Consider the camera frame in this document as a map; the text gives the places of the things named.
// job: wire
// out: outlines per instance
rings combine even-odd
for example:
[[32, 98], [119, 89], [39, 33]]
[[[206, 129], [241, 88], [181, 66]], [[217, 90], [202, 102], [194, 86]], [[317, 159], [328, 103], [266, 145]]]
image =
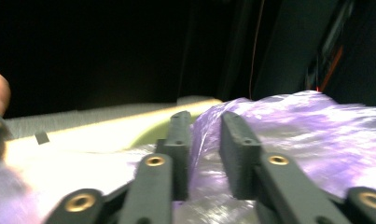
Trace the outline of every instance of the wire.
[[255, 31], [254, 48], [252, 50], [253, 52], [252, 52], [252, 62], [251, 62], [251, 74], [250, 74], [250, 77], [249, 77], [249, 99], [251, 99], [251, 100], [252, 100], [252, 78], [253, 78], [253, 75], [254, 75], [255, 53], [257, 51], [258, 33], [259, 33], [260, 22], [261, 22], [261, 18], [262, 18], [262, 14], [263, 14], [263, 6], [264, 6], [265, 1], [266, 0], [262, 0], [261, 3], [260, 3], [257, 29]]

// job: thin cord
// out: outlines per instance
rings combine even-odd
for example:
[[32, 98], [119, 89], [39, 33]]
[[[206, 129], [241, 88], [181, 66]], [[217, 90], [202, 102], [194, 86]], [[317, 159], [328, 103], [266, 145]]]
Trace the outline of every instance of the thin cord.
[[262, 0], [260, 4], [260, 10], [259, 10], [259, 15], [258, 15], [258, 23], [257, 23], [257, 29], [255, 31], [255, 42], [254, 42], [254, 49], [252, 52], [252, 62], [251, 62], [251, 75], [249, 77], [249, 99], [252, 100], [252, 78], [254, 75], [254, 61], [255, 61], [255, 53], [257, 51], [257, 42], [258, 42], [258, 33], [259, 33], [259, 28], [260, 28], [260, 22], [263, 14], [263, 6], [264, 2], [266, 0]]

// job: translucent plastic wrap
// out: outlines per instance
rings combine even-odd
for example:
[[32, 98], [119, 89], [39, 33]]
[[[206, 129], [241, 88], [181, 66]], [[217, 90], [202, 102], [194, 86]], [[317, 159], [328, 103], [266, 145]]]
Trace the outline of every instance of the translucent plastic wrap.
[[[174, 223], [259, 223], [255, 202], [238, 201], [230, 195], [218, 154], [220, 116], [225, 111], [241, 115], [265, 150], [294, 157], [319, 188], [340, 197], [350, 187], [376, 189], [376, 107], [337, 105], [315, 91], [257, 102], [237, 99], [211, 108], [192, 125], [190, 198], [174, 205]], [[75, 189], [96, 188], [109, 193], [131, 180], [136, 163], [152, 151], [153, 146], [101, 154], [64, 152], [63, 157], [79, 157], [82, 166], [88, 157], [96, 157], [108, 164], [103, 168], [108, 170], [107, 176], [92, 174], [101, 176], [101, 182], [96, 178], [70, 178], [69, 186], [63, 189], [29, 190], [25, 185], [32, 185], [32, 180], [19, 178], [28, 165], [14, 173], [1, 168], [0, 192], [11, 189], [14, 194], [0, 197], [0, 211], [12, 207], [13, 213], [8, 213], [17, 217], [2, 214], [0, 223], [43, 222], [55, 202]], [[30, 167], [38, 169], [44, 163], [38, 161]], [[115, 181], [116, 175], [123, 178]]]

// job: crumpled plastic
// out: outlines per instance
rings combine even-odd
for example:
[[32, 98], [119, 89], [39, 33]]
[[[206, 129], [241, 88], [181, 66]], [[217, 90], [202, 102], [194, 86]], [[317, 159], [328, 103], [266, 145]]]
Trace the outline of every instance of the crumpled plastic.
[[[277, 95], [256, 102], [237, 99], [214, 106], [191, 126], [189, 199], [174, 204], [174, 223], [260, 223], [254, 201], [238, 201], [230, 194], [218, 154], [220, 116], [225, 111], [244, 118], [266, 151], [295, 158], [318, 188], [339, 197], [344, 197], [350, 187], [376, 189], [376, 107], [338, 105], [316, 91]], [[97, 188], [107, 194], [129, 182], [137, 162], [153, 148], [143, 146], [101, 155], [81, 153], [79, 162], [83, 166], [86, 157], [112, 158], [111, 161], [120, 158], [123, 164], [118, 164], [124, 170], [110, 169], [109, 184], [99, 185], [95, 176], [91, 182], [78, 178], [69, 182], [76, 189]], [[115, 182], [115, 175], [120, 172], [124, 177]], [[55, 202], [72, 191], [71, 187], [64, 191], [32, 192], [25, 187], [27, 181], [19, 179], [19, 171], [0, 168], [0, 191], [4, 192], [0, 211], [12, 208], [12, 212], [0, 217], [0, 223], [43, 222]]]

